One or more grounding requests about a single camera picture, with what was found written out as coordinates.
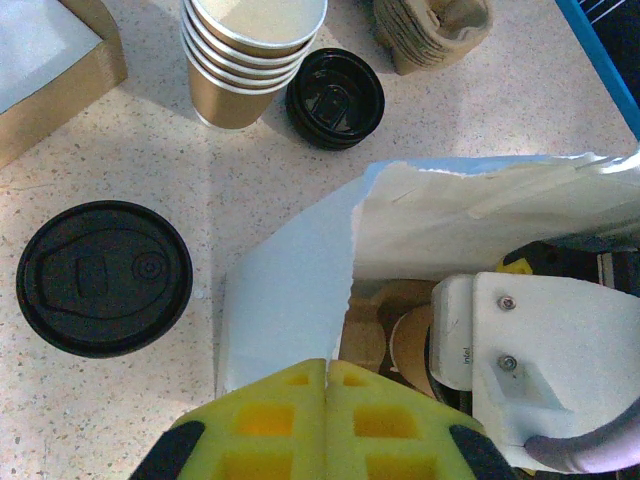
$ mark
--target white paper bag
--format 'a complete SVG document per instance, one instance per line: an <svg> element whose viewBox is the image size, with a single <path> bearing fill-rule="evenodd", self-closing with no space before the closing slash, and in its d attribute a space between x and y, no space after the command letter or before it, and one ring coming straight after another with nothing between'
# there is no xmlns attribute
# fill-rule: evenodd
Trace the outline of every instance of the white paper bag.
<svg viewBox="0 0 640 480"><path fill-rule="evenodd" d="M640 245L640 154L373 164L227 278L217 393L336 350L353 278L494 270L531 241Z"/></svg>

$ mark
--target blue crate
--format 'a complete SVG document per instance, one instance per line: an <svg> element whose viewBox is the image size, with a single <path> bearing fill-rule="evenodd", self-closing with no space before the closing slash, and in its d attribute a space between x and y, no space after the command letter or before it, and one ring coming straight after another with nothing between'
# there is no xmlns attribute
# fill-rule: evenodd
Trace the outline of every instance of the blue crate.
<svg viewBox="0 0 640 480"><path fill-rule="evenodd" d="M618 69L596 35L578 0L556 0L578 41L584 48L602 83L618 106L629 128L640 141L640 108Z"/></svg>

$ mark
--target yellow object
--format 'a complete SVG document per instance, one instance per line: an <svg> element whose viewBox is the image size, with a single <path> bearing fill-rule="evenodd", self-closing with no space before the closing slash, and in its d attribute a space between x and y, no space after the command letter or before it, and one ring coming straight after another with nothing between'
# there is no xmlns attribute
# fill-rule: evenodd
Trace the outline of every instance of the yellow object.
<svg viewBox="0 0 640 480"><path fill-rule="evenodd" d="M197 408L179 480L324 480L325 361L307 360Z"/></svg>
<svg viewBox="0 0 640 480"><path fill-rule="evenodd" d="M307 360L187 413L179 480L470 480L449 427L471 417L344 361Z"/></svg>
<svg viewBox="0 0 640 480"><path fill-rule="evenodd" d="M347 362L333 361L327 388L327 479L475 479L449 427L473 418Z"/></svg>
<svg viewBox="0 0 640 480"><path fill-rule="evenodd" d="M508 265L504 264L504 260L496 268L496 272L500 273L517 273L520 275L533 275L533 268L529 265L526 258L519 258L515 262Z"/></svg>

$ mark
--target paper coffee cup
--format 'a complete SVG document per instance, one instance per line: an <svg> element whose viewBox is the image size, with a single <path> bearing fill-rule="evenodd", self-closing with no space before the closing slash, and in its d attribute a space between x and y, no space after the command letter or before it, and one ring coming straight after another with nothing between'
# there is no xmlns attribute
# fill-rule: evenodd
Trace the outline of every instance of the paper coffee cup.
<svg viewBox="0 0 640 480"><path fill-rule="evenodd" d="M278 8L266 0L184 0L206 29L251 56L278 58L304 48L327 13L327 0L299 0Z"/></svg>
<svg viewBox="0 0 640 480"><path fill-rule="evenodd" d="M209 45L213 50L216 51L220 56L227 60L231 60L238 65L243 65L245 67L256 68L256 69L274 69L280 68L295 61L299 60L303 57L311 48L311 44L315 39L315 35L313 35L307 42L302 46L300 50L291 55L286 55L283 57L276 58L263 58L257 57L254 55L248 55L246 53L241 52L233 47L230 47L220 39L218 39L215 35L213 35L207 27L202 23L200 17L196 15L194 7L191 3L191 0L183 0L182 8L187 12L187 17L193 26L196 33L200 36L200 38Z"/></svg>
<svg viewBox="0 0 640 480"><path fill-rule="evenodd" d="M204 55L207 60L213 63L216 67L229 72L232 75L236 75L238 77L252 79L252 80L270 80L277 79L278 77L286 76L291 73L291 71L300 66L304 57L301 56L296 62L293 62L289 65L280 68L274 69L265 69L260 70L256 68L249 68L244 65L238 65L237 63L227 60L220 54L218 54L214 49L212 49L195 31L193 25L186 17L186 13L183 11L183 18L181 22L182 34L188 37L197 50Z"/></svg>
<svg viewBox="0 0 640 480"><path fill-rule="evenodd" d="M218 80L194 58L182 39L187 56L189 91L198 115L208 123L225 129L241 129L251 125L269 106L278 90L286 86L281 82L264 90L234 87Z"/></svg>
<svg viewBox="0 0 640 480"><path fill-rule="evenodd" d="M391 361L411 385L433 397L427 377L424 348L427 329L433 323L430 305L414 308L403 315L393 328L389 341Z"/></svg>
<svg viewBox="0 0 640 480"><path fill-rule="evenodd" d="M282 75L277 78L266 79L266 80L252 80L249 78L239 77L237 75L233 75L221 68L218 68L215 64L210 62L203 54L200 52L193 40L185 34L185 32L181 32L181 38L187 44L187 48L196 59L196 61L202 66L208 73L213 75L218 80L225 82L228 85L232 85L234 87L245 88L249 90L263 90L265 88L273 87L283 81L290 81L293 76L297 73L297 69L291 70L289 73Z"/></svg>

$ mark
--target cardboard cup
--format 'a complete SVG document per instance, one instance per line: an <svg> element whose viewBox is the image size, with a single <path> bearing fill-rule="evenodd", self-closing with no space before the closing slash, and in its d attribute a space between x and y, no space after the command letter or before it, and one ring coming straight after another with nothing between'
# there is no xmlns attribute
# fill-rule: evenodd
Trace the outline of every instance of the cardboard cup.
<svg viewBox="0 0 640 480"><path fill-rule="evenodd" d="M213 63L216 67L238 77L248 78L252 80L277 79L278 77L286 76L286 74L291 73L291 71L299 67L302 63L302 60L304 60L304 57L301 56L299 60L289 65L274 69L260 70L256 68L249 68L243 65L238 65L231 60L227 60L226 58L218 54L214 49L212 49L204 40L202 40L202 38L200 38L198 33L193 28L191 22L186 17L186 14L184 14L184 10L181 29L182 34L185 37L188 37L193 42L193 44L195 44L197 50L201 54L203 54L207 58L207 60Z"/></svg>
<svg viewBox="0 0 640 480"><path fill-rule="evenodd" d="M213 18L202 6L199 0L183 0L184 2L191 2L191 6L195 11L196 16L200 19L206 29L211 32L216 38L230 47L238 50L247 55L262 57L262 58L278 58L291 55L300 51L305 47L305 44L311 39L324 21L324 17L327 14L327 0L318 0L317 12L309 12L310 15L316 15L318 21L315 26L305 33L300 38L297 38L287 43L271 43L261 41L260 39L250 38L238 32L234 32L221 22Z"/></svg>
<svg viewBox="0 0 640 480"><path fill-rule="evenodd" d="M218 80L194 58L182 41L187 55L191 102L198 115L216 127L238 130L255 122L288 81L265 90L248 90Z"/></svg>
<svg viewBox="0 0 640 480"><path fill-rule="evenodd" d="M198 17L198 15L196 14L191 0L183 0L182 8L183 11L186 12L186 17L188 18L196 33L203 41L207 43L207 45L209 45L209 47L215 50L223 58L231 60L232 62L237 63L238 65L243 65L245 67L266 70L290 65L291 63L294 63L295 61L303 57L309 51L309 49L311 48L311 44L315 39L315 35L313 35L309 40L307 40L307 42L302 46L300 50L292 53L291 55L285 55L276 58L263 58L254 55L248 55L227 45L226 43L218 39L215 35L213 35L202 23L200 17Z"/></svg>
<svg viewBox="0 0 640 480"><path fill-rule="evenodd" d="M389 349L394 366L405 380L422 393L434 397L424 360L427 329L432 323L433 310L430 305L414 308L396 323Z"/></svg>
<svg viewBox="0 0 640 480"><path fill-rule="evenodd" d="M298 72L297 69L291 70L285 75L281 75L277 78L271 79L263 79L263 80L252 80L249 78L239 77L237 75L233 75L221 68L218 68L215 64L210 62L207 57L205 57L202 52L198 50L198 48L193 43L193 40L189 37L189 35L182 31L180 38L183 42L186 43L187 48L196 59L196 61L202 66L208 73L213 75L218 80L225 82L228 85L232 85L234 87L249 89L249 90L264 90L266 88L271 88L274 85L277 85L283 81L287 83L293 78L293 76Z"/></svg>
<svg viewBox="0 0 640 480"><path fill-rule="evenodd" d="M424 9L422 0L374 0L380 43L391 46L396 72L437 70L462 59L488 34L491 9L484 0L450 2L444 10Z"/></svg>

